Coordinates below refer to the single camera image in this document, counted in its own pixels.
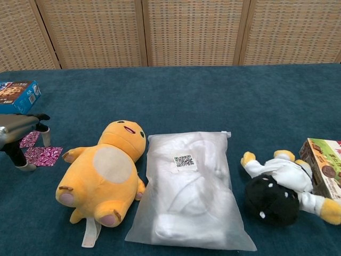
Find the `wicker wall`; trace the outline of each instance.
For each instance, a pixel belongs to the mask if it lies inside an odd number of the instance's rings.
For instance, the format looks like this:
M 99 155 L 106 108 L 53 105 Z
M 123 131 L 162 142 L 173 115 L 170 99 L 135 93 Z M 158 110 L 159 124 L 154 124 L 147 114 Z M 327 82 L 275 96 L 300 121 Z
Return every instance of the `wicker wall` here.
M 34 1 L 0 1 L 0 72 L 59 68 Z
M 340 0 L 251 0 L 239 64 L 340 62 L 340 15 Z
M 143 0 L 150 66 L 231 65 L 243 0 Z
M 37 0 L 62 68 L 146 66 L 138 0 Z

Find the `blue carpet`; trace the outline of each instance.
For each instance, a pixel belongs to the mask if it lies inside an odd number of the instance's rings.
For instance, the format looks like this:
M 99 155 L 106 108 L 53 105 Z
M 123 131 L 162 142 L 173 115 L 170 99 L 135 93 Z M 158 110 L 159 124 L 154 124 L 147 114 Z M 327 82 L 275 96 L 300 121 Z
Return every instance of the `blue carpet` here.
M 32 173 L 0 154 L 0 255 L 341 255 L 340 227 L 301 212 L 287 228 L 265 226 L 244 209 L 250 180 L 240 166 L 247 150 L 261 163 L 277 149 L 298 151 L 307 137 L 341 139 L 341 65 L 164 67 L 15 71 L 0 81 L 36 80 L 42 97 L 31 113 L 51 116 L 52 145 L 63 153 L 97 143 L 108 123 L 129 119 L 146 134 L 231 131 L 233 193 L 257 252 L 152 246 L 124 241 L 138 202 L 117 228 L 102 228 L 93 249 L 81 248 L 85 220 L 54 198 L 69 164 Z M 42 146 L 39 139 L 36 146 Z M 137 162 L 145 178 L 146 154 Z

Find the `fabric tag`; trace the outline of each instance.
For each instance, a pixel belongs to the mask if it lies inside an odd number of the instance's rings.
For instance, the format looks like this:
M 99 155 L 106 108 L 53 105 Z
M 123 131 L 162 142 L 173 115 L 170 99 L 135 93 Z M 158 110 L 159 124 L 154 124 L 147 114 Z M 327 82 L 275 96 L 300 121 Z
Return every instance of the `fabric tag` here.
M 34 147 L 25 152 L 25 157 L 28 163 L 36 166 L 53 166 L 62 150 L 59 147 Z
M 174 163 L 179 172 L 197 171 L 197 163 L 191 154 L 181 154 L 174 157 Z
M 95 221 L 94 218 L 86 218 L 86 228 L 83 237 L 82 247 L 92 248 L 95 246 L 96 240 L 100 235 L 102 225 Z
M 20 141 L 20 148 L 30 148 L 33 147 L 39 138 L 40 132 L 32 131 L 22 138 Z

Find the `pink patterned paper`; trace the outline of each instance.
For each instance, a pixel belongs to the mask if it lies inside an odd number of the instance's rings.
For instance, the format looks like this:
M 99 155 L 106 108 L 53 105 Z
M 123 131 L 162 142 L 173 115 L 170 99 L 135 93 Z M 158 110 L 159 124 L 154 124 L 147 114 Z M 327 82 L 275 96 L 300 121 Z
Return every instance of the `pink patterned paper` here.
M 36 166 L 53 166 L 57 161 L 63 148 L 47 147 L 47 148 L 29 148 L 25 152 L 28 163 Z
M 30 148 L 33 147 L 37 142 L 40 132 L 33 131 L 22 138 L 20 142 L 20 148 Z

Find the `snack box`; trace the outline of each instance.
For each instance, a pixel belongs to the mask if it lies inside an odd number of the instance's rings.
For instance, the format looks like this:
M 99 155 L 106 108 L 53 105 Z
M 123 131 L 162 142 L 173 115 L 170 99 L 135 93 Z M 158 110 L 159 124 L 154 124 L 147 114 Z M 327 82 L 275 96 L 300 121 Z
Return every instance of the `snack box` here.
M 26 114 L 40 96 L 36 81 L 0 82 L 0 114 Z
M 299 155 L 312 167 L 314 194 L 341 205 L 341 141 L 308 138 Z

